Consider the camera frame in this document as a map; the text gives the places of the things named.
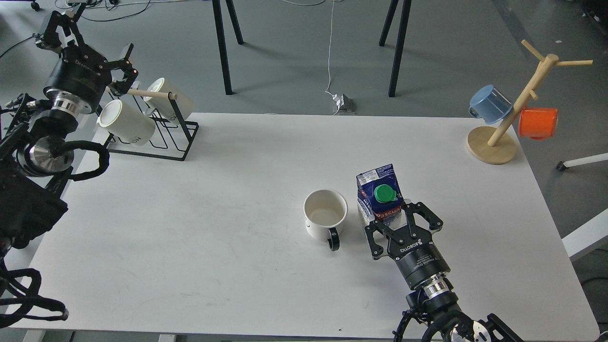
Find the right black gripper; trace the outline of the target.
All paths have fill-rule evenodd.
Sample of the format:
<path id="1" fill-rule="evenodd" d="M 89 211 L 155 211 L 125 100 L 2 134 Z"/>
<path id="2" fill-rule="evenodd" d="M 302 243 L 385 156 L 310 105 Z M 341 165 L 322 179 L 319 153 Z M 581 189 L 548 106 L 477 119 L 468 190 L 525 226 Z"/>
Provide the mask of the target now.
<path id="1" fill-rule="evenodd" d="M 402 204 L 407 227 L 392 230 L 381 221 L 371 221 L 364 228 L 373 260 L 389 257 L 395 260 L 402 277 L 411 290 L 420 288 L 433 276 L 445 276 L 450 268 L 432 241 L 432 234 L 443 229 L 443 221 L 424 203 Z M 415 215 L 428 223 L 419 227 Z"/>

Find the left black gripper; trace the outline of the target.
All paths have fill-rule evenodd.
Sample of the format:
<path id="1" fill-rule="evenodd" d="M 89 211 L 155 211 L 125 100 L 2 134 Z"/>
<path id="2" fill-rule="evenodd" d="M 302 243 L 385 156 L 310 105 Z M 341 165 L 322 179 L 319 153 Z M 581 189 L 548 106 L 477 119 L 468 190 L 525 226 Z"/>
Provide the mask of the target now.
<path id="1" fill-rule="evenodd" d="M 97 110 L 106 86 L 109 85 L 109 91 L 113 95 L 125 95 L 139 73 L 130 61 L 133 43 L 124 46 L 122 58 L 116 61 L 108 61 L 97 51 L 86 49 L 77 27 L 82 13 L 82 9 L 70 9 L 64 13 L 52 11 L 34 37 L 38 48 L 52 51 L 59 56 L 43 87 L 45 96 L 54 100 L 60 93 L 69 93 L 84 103 L 82 114 L 90 114 Z M 59 38 L 60 32 L 65 38 L 73 35 L 75 39 L 63 46 Z M 123 78 L 111 82 L 109 71 L 117 70 L 123 72 Z"/>

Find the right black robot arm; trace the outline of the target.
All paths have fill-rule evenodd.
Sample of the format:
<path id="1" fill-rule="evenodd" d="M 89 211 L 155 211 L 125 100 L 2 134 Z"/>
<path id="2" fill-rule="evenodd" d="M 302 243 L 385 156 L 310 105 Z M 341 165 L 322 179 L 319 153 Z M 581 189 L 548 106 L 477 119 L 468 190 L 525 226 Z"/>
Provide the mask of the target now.
<path id="1" fill-rule="evenodd" d="M 521 341 L 497 315 L 491 313 L 486 320 L 473 320 L 460 309 L 447 279 L 450 268 L 432 238 L 442 229 L 443 221 L 421 202 L 404 202 L 400 209 L 406 223 L 392 229 L 373 211 L 359 205 L 371 257 L 393 259 L 411 290 L 406 297 L 409 308 L 402 312 L 393 340 L 402 341 L 409 322 L 415 320 L 426 325 L 422 342 L 431 341 L 436 334 L 444 342 Z"/>

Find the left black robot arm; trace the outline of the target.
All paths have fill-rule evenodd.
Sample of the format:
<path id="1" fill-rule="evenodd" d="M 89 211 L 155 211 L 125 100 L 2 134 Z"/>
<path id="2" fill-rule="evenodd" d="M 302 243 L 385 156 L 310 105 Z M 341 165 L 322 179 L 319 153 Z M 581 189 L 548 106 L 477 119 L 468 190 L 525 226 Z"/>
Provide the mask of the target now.
<path id="1" fill-rule="evenodd" d="M 61 195 L 69 181 L 99 177 L 109 167 L 109 150 L 99 143 L 67 141 L 81 114 L 99 113 L 106 90 L 125 95 L 138 76 L 124 56 L 109 61 L 84 42 L 77 22 L 86 5 L 48 15 L 36 46 L 58 54 L 43 89 L 44 99 L 27 93 L 2 108 L 12 120 L 0 147 L 1 258 L 50 231 L 67 212 Z"/>

